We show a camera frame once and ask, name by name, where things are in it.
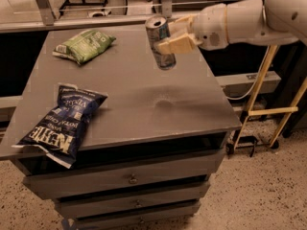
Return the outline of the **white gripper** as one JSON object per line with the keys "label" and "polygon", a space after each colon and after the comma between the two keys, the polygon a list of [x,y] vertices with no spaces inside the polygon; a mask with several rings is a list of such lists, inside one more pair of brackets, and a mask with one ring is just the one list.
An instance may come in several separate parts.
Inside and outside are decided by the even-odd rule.
{"label": "white gripper", "polygon": [[171,35],[185,34],[156,42],[154,48],[161,55],[187,54],[197,46],[206,51],[220,50],[228,45],[226,4],[206,7],[197,16],[183,16],[170,22],[168,26]]}

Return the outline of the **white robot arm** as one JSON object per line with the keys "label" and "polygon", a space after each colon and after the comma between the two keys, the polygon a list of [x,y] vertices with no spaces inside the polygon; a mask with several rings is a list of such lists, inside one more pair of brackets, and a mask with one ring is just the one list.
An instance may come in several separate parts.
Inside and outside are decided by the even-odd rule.
{"label": "white robot arm", "polygon": [[199,46],[213,51],[230,44],[286,45],[307,41],[307,0],[242,0],[209,6],[169,24],[170,35],[155,43],[162,55]]}

